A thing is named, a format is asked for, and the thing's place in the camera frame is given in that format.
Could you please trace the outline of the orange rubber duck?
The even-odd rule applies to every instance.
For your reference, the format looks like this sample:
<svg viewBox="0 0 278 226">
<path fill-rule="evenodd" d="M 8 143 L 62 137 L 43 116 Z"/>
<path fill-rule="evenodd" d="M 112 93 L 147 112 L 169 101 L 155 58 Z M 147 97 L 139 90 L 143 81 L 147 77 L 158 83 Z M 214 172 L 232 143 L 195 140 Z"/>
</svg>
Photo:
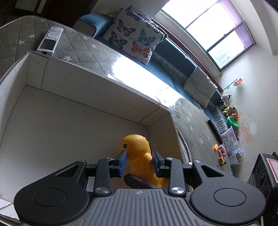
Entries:
<svg viewBox="0 0 278 226">
<path fill-rule="evenodd" d="M 158 188 L 168 184 L 167 178 L 156 176 L 149 142 L 144 136 L 132 134 L 124 137 L 120 150 L 127 152 L 127 161 L 131 163 L 130 174 Z"/>
</svg>

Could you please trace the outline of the small toy truck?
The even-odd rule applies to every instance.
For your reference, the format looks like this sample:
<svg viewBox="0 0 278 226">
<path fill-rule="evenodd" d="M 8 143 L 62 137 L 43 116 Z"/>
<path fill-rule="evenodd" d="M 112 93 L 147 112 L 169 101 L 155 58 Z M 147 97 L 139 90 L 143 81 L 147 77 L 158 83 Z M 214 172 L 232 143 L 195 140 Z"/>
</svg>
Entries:
<svg viewBox="0 0 278 226">
<path fill-rule="evenodd" d="M 221 167 L 226 165 L 226 161 L 225 161 L 224 157 L 221 156 L 218 160 L 219 160 L 219 163 L 220 163 Z"/>
</svg>

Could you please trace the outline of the pink toy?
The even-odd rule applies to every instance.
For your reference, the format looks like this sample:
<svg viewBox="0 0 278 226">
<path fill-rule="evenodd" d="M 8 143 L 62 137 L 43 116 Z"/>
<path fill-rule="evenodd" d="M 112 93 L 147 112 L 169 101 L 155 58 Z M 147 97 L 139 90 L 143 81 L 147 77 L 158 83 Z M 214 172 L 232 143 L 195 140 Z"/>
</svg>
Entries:
<svg viewBox="0 0 278 226">
<path fill-rule="evenodd" d="M 225 158 L 226 150 L 225 150 L 225 147 L 223 145 L 218 146 L 218 153 L 219 153 L 220 157 Z"/>
</svg>

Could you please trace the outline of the black speaker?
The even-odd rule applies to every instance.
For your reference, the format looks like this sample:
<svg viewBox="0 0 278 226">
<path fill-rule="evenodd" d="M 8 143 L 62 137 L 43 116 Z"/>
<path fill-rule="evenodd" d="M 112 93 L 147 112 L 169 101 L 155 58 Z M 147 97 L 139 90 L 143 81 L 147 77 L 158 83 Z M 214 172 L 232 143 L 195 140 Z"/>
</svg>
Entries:
<svg viewBox="0 0 278 226">
<path fill-rule="evenodd" d="M 277 195 L 277 152 L 260 153 L 247 181 L 258 188 L 269 199 Z"/>
</svg>

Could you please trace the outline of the clear plastic storage box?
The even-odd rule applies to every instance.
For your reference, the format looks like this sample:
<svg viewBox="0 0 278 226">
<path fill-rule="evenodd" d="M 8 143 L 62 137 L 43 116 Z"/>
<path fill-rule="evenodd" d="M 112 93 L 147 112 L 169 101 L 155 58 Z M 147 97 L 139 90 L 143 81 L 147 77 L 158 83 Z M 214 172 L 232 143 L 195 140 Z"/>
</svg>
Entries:
<svg viewBox="0 0 278 226">
<path fill-rule="evenodd" d="M 221 134 L 224 147 L 228 156 L 230 165 L 233 167 L 239 166 L 243 159 L 243 149 L 240 142 L 236 138 L 234 130 L 230 127 Z"/>
</svg>

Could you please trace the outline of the green plastic bowl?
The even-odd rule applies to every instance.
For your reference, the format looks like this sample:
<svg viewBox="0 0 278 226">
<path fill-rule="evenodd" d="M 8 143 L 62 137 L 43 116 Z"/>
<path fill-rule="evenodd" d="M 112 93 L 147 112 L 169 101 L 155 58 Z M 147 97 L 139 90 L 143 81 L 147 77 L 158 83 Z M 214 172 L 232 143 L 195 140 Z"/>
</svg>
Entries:
<svg viewBox="0 0 278 226">
<path fill-rule="evenodd" d="M 239 127 L 238 122 L 231 116 L 227 117 L 227 125 L 235 130 L 238 130 Z"/>
</svg>

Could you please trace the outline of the white cardboard box dark outside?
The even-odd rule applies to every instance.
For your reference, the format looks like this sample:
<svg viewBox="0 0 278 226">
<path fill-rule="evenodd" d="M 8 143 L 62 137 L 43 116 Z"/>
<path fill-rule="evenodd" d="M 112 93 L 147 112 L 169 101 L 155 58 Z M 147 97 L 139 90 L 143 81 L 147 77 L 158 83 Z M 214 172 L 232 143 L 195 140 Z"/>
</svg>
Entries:
<svg viewBox="0 0 278 226">
<path fill-rule="evenodd" d="M 163 157 L 182 159 L 169 112 L 181 95 L 141 66 L 114 75 L 29 52 L 1 78 L 1 222 L 19 221 L 14 197 L 77 161 L 115 157 L 121 139 L 144 136 Z"/>
</svg>

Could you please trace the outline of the pile of plush toys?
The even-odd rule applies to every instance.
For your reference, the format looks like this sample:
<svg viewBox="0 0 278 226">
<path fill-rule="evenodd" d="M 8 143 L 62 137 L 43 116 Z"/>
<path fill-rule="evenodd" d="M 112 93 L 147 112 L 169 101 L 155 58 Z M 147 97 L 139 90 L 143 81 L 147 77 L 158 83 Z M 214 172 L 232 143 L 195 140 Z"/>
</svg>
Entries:
<svg viewBox="0 0 278 226">
<path fill-rule="evenodd" d="M 226 118 L 232 117 L 233 119 L 238 119 L 238 110 L 235 106 L 229 106 L 228 101 L 232 97 L 231 94 L 223 94 L 220 98 L 220 109 Z"/>
</svg>

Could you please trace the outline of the grey white cushion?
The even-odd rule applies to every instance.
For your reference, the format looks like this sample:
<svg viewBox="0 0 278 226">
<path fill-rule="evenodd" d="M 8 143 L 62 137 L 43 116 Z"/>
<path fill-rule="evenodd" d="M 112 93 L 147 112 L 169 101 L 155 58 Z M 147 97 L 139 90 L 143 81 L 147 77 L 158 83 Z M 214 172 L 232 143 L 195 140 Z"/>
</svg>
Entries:
<svg viewBox="0 0 278 226">
<path fill-rule="evenodd" d="M 199 67 L 196 67 L 186 79 L 184 90 L 202 107 L 207 108 L 217 86 Z"/>
</svg>

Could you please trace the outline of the blue sofa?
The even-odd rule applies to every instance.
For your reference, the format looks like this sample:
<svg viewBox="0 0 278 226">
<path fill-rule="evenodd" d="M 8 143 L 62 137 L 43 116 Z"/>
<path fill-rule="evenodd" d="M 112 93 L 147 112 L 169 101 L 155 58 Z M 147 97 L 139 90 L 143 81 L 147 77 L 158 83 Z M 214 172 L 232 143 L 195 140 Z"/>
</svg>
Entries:
<svg viewBox="0 0 278 226">
<path fill-rule="evenodd" d="M 73 25 L 73 29 L 97 39 L 103 44 L 111 47 L 112 49 L 118 51 L 119 53 L 144 67 L 146 70 L 180 93 L 193 105 L 200 107 L 201 111 L 203 111 L 204 114 L 206 114 L 211 120 L 215 122 L 220 133 L 223 133 L 229 129 L 227 120 L 220 109 L 220 92 L 218 90 L 215 90 L 215 93 L 209 100 L 208 106 L 206 108 L 202 107 L 197 100 L 195 100 L 184 90 L 186 79 L 191 76 L 197 66 L 195 62 L 193 62 L 190 57 L 188 57 L 181 50 L 181 48 L 174 44 L 169 38 L 166 38 L 160 42 L 154 50 L 149 64 L 144 65 L 134 57 L 119 49 L 114 44 L 103 39 L 103 34 L 112 23 L 113 20 L 109 16 L 99 13 L 92 13 L 78 18 Z"/>
</svg>

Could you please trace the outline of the butterfly print pillow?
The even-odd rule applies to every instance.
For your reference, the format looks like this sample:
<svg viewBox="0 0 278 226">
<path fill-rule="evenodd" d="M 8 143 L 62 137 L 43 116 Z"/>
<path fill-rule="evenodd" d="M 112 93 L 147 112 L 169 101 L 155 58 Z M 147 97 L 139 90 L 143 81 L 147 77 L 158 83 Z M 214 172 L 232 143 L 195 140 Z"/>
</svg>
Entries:
<svg viewBox="0 0 278 226">
<path fill-rule="evenodd" d="M 121 9 L 102 38 L 148 65 L 156 46 L 168 34 L 134 5 Z"/>
</svg>

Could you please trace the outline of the silver remote control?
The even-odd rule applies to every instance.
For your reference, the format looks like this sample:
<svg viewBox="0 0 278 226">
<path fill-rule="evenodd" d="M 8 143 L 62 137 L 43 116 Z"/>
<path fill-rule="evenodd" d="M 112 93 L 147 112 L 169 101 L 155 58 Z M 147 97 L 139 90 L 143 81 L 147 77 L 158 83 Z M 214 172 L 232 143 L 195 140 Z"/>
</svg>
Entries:
<svg viewBox="0 0 278 226">
<path fill-rule="evenodd" d="M 39 44 L 37 52 L 53 56 L 63 31 L 61 27 L 52 26 Z"/>
</svg>

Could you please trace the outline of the grey star quilted mat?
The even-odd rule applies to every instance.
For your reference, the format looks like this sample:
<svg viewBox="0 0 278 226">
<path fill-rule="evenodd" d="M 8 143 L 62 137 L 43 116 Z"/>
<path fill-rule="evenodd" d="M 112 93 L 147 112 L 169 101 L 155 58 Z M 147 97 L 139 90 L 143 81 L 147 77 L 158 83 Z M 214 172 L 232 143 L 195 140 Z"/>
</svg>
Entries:
<svg viewBox="0 0 278 226">
<path fill-rule="evenodd" d="M 36 52 L 44 35 L 54 25 L 50 20 L 25 16 L 1 27 L 1 78 L 21 57 Z M 64 27 L 52 57 L 93 69 L 101 75 L 114 75 L 112 64 L 120 57 L 126 60 L 119 67 L 124 72 L 135 72 L 135 67 L 141 66 L 98 40 L 68 27 Z M 200 160 L 219 167 L 218 155 L 212 150 L 216 138 L 208 126 L 208 117 L 182 95 L 169 112 L 177 130 L 181 160 Z"/>
</svg>

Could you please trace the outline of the window with green frame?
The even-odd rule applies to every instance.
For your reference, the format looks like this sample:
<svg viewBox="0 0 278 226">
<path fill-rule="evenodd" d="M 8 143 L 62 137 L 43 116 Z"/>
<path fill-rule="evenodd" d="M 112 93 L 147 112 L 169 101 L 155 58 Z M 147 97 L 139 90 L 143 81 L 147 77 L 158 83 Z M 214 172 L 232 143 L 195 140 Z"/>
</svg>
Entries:
<svg viewBox="0 0 278 226">
<path fill-rule="evenodd" d="M 231 1 L 168 1 L 161 12 L 187 33 L 220 71 L 254 45 Z"/>
</svg>

